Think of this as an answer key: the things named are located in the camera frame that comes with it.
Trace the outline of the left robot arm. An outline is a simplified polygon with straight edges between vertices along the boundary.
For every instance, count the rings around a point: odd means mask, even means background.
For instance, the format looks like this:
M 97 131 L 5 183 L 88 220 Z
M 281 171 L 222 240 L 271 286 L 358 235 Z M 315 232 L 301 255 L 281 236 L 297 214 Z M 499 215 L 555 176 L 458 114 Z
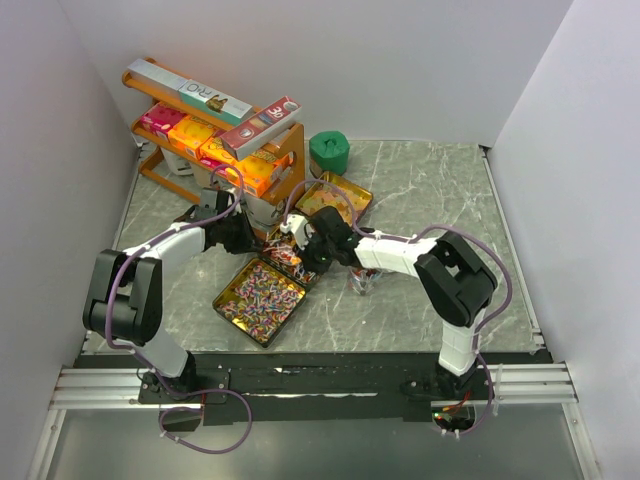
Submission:
M 218 245 L 232 255 L 259 250 L 235 189 L 203 189 L 200 202 L 160 234 L 122 251 L 106 249 L 95 260 L 82 314 L 84 327 L 109 347 L 135 356 L 177 402 L 196 394 L 198 377 L 194 355 L 163 326 L 165 276 Z

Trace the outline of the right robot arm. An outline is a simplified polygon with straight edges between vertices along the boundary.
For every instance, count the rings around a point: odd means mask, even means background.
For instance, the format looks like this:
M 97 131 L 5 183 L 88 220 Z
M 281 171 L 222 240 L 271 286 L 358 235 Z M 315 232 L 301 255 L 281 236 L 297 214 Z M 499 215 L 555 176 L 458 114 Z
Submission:
M 293 237 L 309 272 L 323 274 L 337 262 L 418 279 L 443 324 L 435 374 L 438 389 L 456 399 L 471 388 L 477 369 L 476 328 L 492 301 L 497 279 L 460 234 L 449 231 L 414 240 L 360 231 L 331 206 L 310 217 L 292 214 L 280 231 Z

